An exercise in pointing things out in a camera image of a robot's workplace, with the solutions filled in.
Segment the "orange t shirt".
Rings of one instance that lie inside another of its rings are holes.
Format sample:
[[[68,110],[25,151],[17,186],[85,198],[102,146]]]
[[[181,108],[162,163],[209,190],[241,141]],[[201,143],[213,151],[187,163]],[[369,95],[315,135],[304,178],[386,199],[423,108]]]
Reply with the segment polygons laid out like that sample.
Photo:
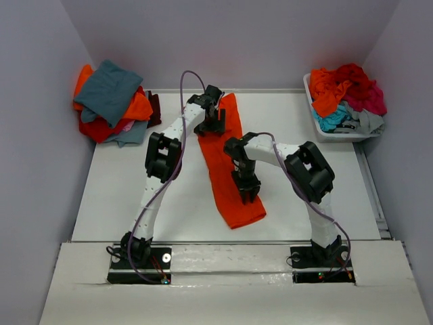
[[[223,152],[224,143],[228,139],[242,136],[236,96],[233,93],[224,96],[219,106],[226,112],[224,134],[206,133],[198,137],[198,142],[208,167],[216,207],[226,224],[231,229],[236,229],[263,219],[266,210],[260,198],[255,198],[252,203],[242,202],[231,176],[233,163]]]
[[[78,75],[78,80],[74,89],[74,97],[79,93],[84,82],[94,73],[95,70],[88,64],[84,65]],[[73,97],[73,108],[77,112],[83,111],[83,106],[74,102]],[[152,107],[149,100],[146,98],[143,87],[140,85],[135,92],[130,105],[122,118],[131,120],[147,121],[152,114]]]

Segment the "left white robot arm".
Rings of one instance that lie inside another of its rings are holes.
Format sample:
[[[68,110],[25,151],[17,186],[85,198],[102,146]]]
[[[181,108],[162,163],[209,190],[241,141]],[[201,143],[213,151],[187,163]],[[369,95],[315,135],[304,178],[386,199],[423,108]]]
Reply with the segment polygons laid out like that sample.
[[[153,132],[147,143],[143,196],[130,230],[120,241],[120,256],[133,269],[145,266],[151,255],[156,217],[170,183],[181,170],[186,139],[191,133],[225,132],[225,110],[219,108],[223,92],[208,85],[181,107],[180,117],[163,132]]]

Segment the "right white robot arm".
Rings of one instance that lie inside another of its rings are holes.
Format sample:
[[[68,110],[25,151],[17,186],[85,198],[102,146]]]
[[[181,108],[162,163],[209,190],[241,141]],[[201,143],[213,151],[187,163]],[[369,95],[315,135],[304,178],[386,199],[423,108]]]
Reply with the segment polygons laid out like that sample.
[[[280,167],[285,173],[295,194],[304,201],[311,223],[311,245],[299,262],[324,266],[336,258],[342,239],[330,207],[335,173],[313,142],[293,146],[276,142],[268,132],[249,132],[228,139],[223,152],[234,165],[231,176],[244,204],[253,203],[261,187],[256,162]]]

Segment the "dark maroon t shirt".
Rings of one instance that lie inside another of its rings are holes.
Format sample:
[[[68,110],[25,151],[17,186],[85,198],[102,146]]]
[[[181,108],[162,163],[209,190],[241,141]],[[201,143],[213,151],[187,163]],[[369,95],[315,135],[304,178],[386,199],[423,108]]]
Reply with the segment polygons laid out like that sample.
[[[147,124],[147,128],[149,129],[162,123],[160,99],[158,94],[153,94],[151,91],[146,91],[145,95],[152,107],[152,114]]]

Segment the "orange folded t shirt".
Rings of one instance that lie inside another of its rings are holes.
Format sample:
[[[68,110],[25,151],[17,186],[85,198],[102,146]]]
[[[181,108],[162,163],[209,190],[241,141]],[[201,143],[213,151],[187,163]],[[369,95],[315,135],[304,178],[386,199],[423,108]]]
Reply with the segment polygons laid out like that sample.
[[[78,80],[74,89],[74,97],[79,93],[84,82],[94,73],[95,70],[88,64],[84,65],[78,75]],[[74,102],[73,97],[73,108],[77,112],[83,111],[83,106]],[[147,121],[152,114],[152,107],[149,100],[146,98],[143,87],[140,85],[135,92],[130,105],[122,118],[131,120]]]

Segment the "grey-blue bottom t shirt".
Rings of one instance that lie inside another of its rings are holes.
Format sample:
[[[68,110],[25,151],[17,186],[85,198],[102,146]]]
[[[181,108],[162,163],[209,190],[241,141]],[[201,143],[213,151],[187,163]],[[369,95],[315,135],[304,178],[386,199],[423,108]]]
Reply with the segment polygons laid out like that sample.
[[[147,131],[147,121],[135,121],[128,131],[121,131],[118,135],[111,135],[104,143],[116,142],[119,148],[126,145],[141,145]]]

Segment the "white laundry basket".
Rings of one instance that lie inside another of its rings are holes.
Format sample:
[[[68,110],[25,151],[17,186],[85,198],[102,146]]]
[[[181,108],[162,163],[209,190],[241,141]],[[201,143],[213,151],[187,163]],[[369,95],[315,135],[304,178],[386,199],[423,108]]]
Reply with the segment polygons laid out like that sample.
[[[309,116],[310,120],[313,125],[313,131],[315,132],[315,136],[317,138],[317,141],[320,143],[356,143],[356,142],[362,142],[369,138],[376,138],[379,137],[380,134],[378,133],[371,133],[368,135],[359,133],[359,132],[353,132],[353,133],[326,133],[323,132],[319,126],[318,121],[313,116],[313,99],[311,97],[311,93],[309,90],[309,83],[310,83],[310,73],[307,73],[303,76],[303,83],[304,88],[306,92],[306,98],[309,105]]]

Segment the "pink folded t shirt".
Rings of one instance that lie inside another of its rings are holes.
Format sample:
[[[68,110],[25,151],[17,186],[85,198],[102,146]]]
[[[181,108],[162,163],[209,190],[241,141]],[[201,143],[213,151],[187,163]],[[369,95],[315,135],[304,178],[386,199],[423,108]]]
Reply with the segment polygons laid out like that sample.
[[[135,121],[130,121],[130,122],[128,122],[123,128],[122,128],[122,131],[123,132],[129,132],[132,128],[133,128],[133,125],[135,124]]]

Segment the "cyan crumpled t shirt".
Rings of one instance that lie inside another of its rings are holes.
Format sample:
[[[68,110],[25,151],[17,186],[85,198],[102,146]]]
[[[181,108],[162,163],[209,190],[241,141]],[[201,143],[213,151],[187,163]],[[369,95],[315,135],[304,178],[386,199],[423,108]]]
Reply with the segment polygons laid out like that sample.
[[[342,104],[339,104],[337,110],[326,117],[320,117],[315,110],[313,110],[313,116],[319,123],[320,130],[326,133],[332,132],[338,125],[350,118],[345,106]]]

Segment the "teal folded t shirt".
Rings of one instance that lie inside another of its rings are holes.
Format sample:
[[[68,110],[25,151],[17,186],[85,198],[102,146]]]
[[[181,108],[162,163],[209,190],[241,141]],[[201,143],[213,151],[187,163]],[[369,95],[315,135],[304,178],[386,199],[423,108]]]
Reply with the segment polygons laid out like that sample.
[[[90,123],[100,117],[109,128],[114,128],[142,81],[137,73],[104,60],[74,97],[74,102],[83,106],[81,122]]]

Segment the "red folded t shirt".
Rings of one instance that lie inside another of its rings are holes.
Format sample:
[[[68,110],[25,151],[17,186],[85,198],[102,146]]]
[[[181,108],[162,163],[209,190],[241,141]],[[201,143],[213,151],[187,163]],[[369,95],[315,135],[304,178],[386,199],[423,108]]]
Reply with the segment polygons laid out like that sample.
[[[97,144],[103,143],[112,135],[118,135],[130,122],[131,119],[123,118],[118,124],[112,129],[109,127],[106,120],[97,118],[92,122],[83,123],[78,120],[79,131],[91,138]]]

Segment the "grey crumpled t shirt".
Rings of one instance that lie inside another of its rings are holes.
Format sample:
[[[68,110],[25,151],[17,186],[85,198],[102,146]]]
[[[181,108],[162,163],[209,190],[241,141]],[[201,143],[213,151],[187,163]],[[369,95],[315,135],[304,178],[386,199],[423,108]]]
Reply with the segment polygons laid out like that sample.
[[[347,101],[341,101],[346,110],[347,118],[338,126],[341,133],[358,133],[361,135],[381,135],[385,130],[384,119],[380,115],[365,109],[355,111]]]

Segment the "red crumpled t shirt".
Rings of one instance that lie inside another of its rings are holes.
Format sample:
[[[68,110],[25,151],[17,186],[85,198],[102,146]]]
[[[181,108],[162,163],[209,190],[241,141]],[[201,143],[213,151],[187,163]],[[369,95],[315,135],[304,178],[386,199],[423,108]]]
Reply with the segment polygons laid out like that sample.
[[[336,69],[335,80],[337,83],[350,82],[346,94],[356,100],[366,100],[373,81],[365,74],[364,70],[354,64],[345,64]]]

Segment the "magenta crumpled t shirt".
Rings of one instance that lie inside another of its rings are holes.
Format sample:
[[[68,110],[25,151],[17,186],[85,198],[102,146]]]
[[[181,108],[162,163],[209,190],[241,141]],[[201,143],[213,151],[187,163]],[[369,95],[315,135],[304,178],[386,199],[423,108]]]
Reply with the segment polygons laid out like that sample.
[[[343,100],[348,102],[348,105],[356,112],[366,110],[379,116],[384,116],[388,112],[384,102],[384,93],[375,83],[369,88],[366,99],[358,100],[346,94]]]

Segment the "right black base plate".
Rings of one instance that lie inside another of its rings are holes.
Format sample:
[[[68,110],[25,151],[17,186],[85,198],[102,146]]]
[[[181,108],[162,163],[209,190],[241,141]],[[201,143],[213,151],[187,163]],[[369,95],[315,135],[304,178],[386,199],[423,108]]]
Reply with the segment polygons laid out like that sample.
[[[292,280],[295,284],[324,284],[356,282],[352,261],[340,269],[347,258],[348,249],[342,246],[327,261],[319,261],[312,256],[311,246],[293,246],[286,263],[292,268]]]

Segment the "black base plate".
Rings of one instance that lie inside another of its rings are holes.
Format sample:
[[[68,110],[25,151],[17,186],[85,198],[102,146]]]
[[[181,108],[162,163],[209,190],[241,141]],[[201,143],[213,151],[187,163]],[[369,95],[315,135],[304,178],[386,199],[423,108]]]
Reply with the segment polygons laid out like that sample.
[[[327,261],[319,261],[312,256],[311,246],[293,246],[286,263],[292,268],[292,280],[295,284],[324,284],[356,282],[352,261],[340,269],[347,258],[348,249],[342,246]]]
[[[171,247],[153,246],[150,257],[145,263],[134,262],[137,271],[131,267],[126,257],[121,257],[118,245],[107,246],[106,251],[111,258],[107,275],[110,284],[169,285],[171,283]]]

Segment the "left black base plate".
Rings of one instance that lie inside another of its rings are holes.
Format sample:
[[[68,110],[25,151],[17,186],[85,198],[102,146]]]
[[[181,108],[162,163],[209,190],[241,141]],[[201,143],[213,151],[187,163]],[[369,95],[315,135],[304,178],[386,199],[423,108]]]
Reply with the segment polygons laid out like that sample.
[[[111,258],[107,275],[110,284],[169,285],[171,283],[171,247],[153,246],[150,257],[145,263],[134,262],[137,271],[131,267],[126,257],[121,257],[118,245],[107,246],[106,251]]]

